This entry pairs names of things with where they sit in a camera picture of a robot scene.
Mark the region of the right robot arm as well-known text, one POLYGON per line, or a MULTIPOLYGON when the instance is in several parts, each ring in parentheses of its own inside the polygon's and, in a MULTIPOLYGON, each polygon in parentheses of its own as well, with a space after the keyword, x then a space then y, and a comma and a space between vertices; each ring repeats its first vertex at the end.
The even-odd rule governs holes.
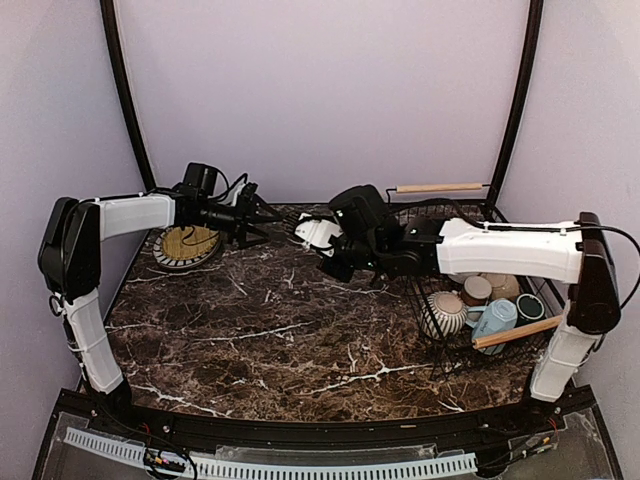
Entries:
POLYGON ((370 270, 390 278, 478 272, 569 285, 560 324, 533 370, 531 396, 510 413, 511 426, 530 434, 547 420, 547 402, 561 397, 588 351, 621 319, 615 268, 601 229, 591 214, 548 225, 426 217, 406 225, 368 225, 340 216, 300 220, 295 234, 322 255, 328 275, 344 282, 356 270, 370 270))

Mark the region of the lime green plastic plate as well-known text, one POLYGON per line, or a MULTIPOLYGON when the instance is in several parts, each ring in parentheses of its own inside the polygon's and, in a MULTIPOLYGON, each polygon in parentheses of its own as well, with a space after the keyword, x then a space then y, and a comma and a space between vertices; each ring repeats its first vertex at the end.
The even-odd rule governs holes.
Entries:
POLYGON ((300 218, 299 214, 291 213, 291 214, 286 215, 283 218, 282 223, 284 225, 288 225, 288 226, 295 226, 297 224, 299 218, 300 218))

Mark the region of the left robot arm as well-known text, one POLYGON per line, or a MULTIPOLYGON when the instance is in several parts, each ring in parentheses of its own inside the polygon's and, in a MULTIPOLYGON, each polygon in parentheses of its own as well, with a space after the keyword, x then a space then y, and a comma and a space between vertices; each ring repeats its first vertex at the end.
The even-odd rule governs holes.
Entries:
POLYGON ((99 307, 103 241, 139 231, 200 226, 226 233, 245 249, 267 242, 261 225, 281 219, 252 182, 239 186, 228 203, 214 198, 208 188, 188 183, 115 198, 58 199, 40 246, 38 267, 51 293, 51 311, 62 317, 69 348, 91 389, 105 396, 128 389, 99 307))

